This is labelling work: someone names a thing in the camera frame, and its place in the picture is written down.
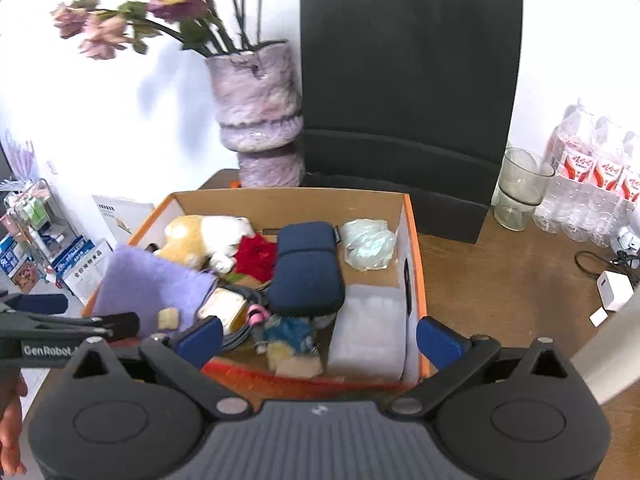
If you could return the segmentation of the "person's left hand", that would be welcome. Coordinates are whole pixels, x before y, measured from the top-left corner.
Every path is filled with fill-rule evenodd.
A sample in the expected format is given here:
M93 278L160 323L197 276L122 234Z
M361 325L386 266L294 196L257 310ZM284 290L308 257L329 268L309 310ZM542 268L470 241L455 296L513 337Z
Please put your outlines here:
M2 474L21 476L27 469L21 460L20 435L23 428L21 398L28 388L22 375L18 375L11 389L9 403L1 417L1 470Z

